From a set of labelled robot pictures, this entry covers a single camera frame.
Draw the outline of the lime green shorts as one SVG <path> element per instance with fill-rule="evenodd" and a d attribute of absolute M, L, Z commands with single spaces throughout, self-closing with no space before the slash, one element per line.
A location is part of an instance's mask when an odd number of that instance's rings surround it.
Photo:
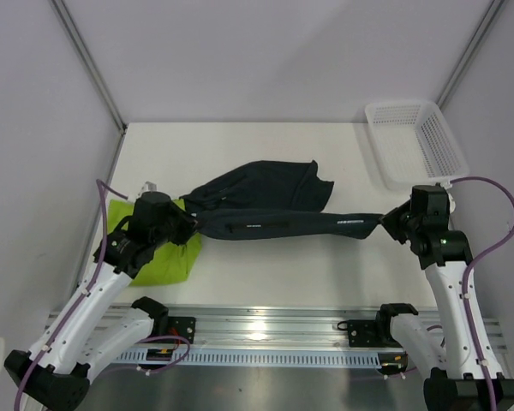
<path fill-rule="evenodd" d="M 124 200 L 110 200 L 107 210 L 107 242 L 110 243 L 112 230 L 121 220 L 133 213 L 134 205 Z M 130 287 L 166 286 L 188 280 L 202 249 L 200 234 L 193 235 L 182 246 L 170 242 L 158 248 L 153 260 L 143 266 Z"/>

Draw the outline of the dark green shorts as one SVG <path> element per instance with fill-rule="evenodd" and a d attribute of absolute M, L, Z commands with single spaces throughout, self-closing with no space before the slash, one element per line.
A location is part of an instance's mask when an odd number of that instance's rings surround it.
<path fill-rule="evenodd" d="M 318 176 L 319 165 L 260 160 L 241 165 L 181 198 L 203 236 L 249 241 L 307 235 L 368 238 L 379 213 L 327 213 L 334 182 Z"/>

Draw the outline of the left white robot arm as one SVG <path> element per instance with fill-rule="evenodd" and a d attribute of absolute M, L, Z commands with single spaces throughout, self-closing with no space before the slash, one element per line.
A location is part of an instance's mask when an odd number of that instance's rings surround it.
<path fill-rule="evenodd" d="M 143 193 L 131 214 L 105 230 L 89 273 L 42 337 L 29 350 L 13 350 L 6 357 L 4 367 L 17 395 L 49 410 L 75 410 L 96 377 L 125 350 L 169 340 L 169 310 L 150 297 L 136 300 L 99 335 L 93 331 L 156 250 L 165 243 L 186 244 L 195 225 L 169 195 Z"/>

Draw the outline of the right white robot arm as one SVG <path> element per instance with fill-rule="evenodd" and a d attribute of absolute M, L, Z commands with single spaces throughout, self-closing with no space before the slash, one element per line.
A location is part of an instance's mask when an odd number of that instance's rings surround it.
<path fill-rule="evenodd" d="M 505 376 L 487 335 L 474 287 L 468 237 L 450 229 L 451 200 L 440 185 L 417 185 L 409 200 L 380 223 L 410 251 L 433 291 L 445 342 L 435 342 L 410 304 L 384 304 L 376 314 L 375 338 L 398 343 L 423 378 L 429 410 L 508 410 L 514 378 Z"/>

